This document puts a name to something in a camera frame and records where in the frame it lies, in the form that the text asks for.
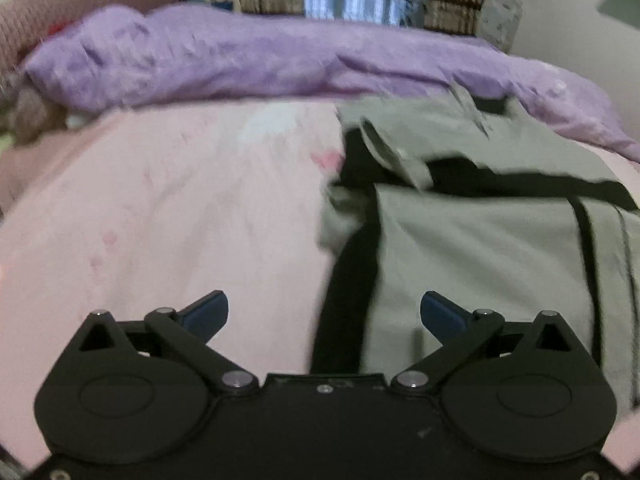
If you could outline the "grey green black jacket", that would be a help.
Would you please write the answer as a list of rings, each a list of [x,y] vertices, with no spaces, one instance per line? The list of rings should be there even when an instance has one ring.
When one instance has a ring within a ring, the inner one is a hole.
[[[512,98],[454,87],[337,110],[344,160],[319,243],[334,255],[317,374],[393,375],[435,351],[419,306],[438,292],[510,321],[563,315],[639,405],[639,200],[600,157]]]

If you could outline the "pink cartoon bed blanket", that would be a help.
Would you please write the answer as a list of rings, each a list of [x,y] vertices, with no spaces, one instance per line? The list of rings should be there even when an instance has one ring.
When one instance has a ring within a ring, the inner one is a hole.
[[[84,128],[102,136],[34,184],[1,228],[1,443],[9,453],[28,468],[48,457],[35,398],[94,310],[138,320],[219,289],[230,314],[214,338],[218,352],[258,376],[312,372],[335,262],[319,243],[322,206],[342,168],[337,110],[348,102],[149,107]],[[560,137],[594,151],[638,195],[626,159]]]

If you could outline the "mauve pillow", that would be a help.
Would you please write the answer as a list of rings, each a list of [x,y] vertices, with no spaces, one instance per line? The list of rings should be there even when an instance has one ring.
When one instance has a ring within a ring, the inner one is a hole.
[[[14,146],[1,154],[1,215],[5,217],[23,195],[42,179],[70,166],[102,136],[98,130],[55,131],[35,143]]]

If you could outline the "beige knitted garment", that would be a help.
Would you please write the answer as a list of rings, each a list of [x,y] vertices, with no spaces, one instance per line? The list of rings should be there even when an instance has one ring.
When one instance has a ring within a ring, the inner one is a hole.
[[[45,98],[20,72],[1,74],[1,131],[18,145],[66,128],[66,108]]]

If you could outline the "purple duvet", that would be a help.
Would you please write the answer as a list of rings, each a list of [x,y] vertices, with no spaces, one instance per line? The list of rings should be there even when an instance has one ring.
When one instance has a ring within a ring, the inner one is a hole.
[[[88,114],[214,99],[427,96],[460,84],[481,98],[515,96],[560,136],[639,157],[596,84],[475,37],[196,3],[149,13],[106,6],[43,41],[23,68],[44,96]]]

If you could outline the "grey patterned bag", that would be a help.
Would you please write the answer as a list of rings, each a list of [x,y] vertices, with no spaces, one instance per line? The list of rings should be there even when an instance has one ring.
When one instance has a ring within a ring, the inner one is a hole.
[[[509,53],[522,16],[522,0],[485,0],[480,9],[476,36],[501,52]]]

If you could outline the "pink quilted headboard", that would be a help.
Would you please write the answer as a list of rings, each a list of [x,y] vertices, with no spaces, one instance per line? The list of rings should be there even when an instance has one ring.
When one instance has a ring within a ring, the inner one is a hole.
[[[13,70],[23,55],[58,25],[80,20],[111,4],[150,12],[177,0],[4,0],[1,3],[1,68]]]

